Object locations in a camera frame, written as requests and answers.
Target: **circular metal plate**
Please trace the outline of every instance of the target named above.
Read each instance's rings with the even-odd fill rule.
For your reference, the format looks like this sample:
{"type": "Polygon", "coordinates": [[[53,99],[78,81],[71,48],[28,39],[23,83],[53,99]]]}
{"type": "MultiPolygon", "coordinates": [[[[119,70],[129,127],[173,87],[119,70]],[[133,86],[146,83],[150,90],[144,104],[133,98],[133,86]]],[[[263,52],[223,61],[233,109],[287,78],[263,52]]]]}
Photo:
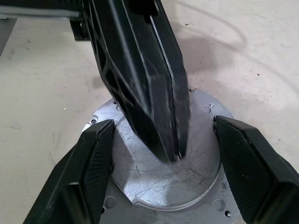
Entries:
{"type": "Polygon", "coordinates": [[[118,122],[112,177],[132,204],[155,210],[180,210],[202,199],[215,183],[220,152],[212,129],[213,117],[233,116],[203,91],[192,92],[190,100],[187,153],[177,163],[162,163],[134,134],[124,117],[118,122]]]}

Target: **silver metal surface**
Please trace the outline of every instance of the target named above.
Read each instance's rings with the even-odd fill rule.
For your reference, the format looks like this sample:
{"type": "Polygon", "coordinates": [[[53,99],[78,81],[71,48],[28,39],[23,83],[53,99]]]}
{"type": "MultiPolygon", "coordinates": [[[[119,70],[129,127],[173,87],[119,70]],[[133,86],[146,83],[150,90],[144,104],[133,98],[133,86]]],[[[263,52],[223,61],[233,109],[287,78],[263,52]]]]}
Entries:
{"type": "Polygon", "coordinates": [[[20,16],[77,18],[80,16],[80,12],[61,9],[36,9],[0,6],[0,15],[10,18],[16,18],[20,16]]]}
{"type": "Polygon", "coordinates": [[[201,90],[191,92],[190,100],[187,155],[174,164],[162,163],[139,140],[114,100],[94,112],[84,129],[92,120],[114,119],[116,124],[115,168],[106,194],[116,202],[113,208],[105,208],[101,223],[231,224],[237,219],[240,213],[230,188],[222,187],[227,180],[212,129],[214,115],[233,116],[201,90]]]}
{"type": "Polygon", "coordinates": [[[17,19],[0,19],[0,57],[17,19]]]}

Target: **white floor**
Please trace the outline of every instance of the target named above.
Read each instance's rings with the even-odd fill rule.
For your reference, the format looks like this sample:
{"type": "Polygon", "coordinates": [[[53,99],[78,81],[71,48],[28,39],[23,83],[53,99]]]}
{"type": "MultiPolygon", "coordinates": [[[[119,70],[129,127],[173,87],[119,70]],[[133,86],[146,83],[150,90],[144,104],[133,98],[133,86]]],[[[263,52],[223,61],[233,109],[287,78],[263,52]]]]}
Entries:
{"type": "MultiPolygon", "coordinates": [[[[190,86],[299,171],[299,2],[164,0],[190,86]]],[[[54,165],[110,99],[68,21],[19,19],[0,59],[0,223],[22,223],[54,165]]]]}

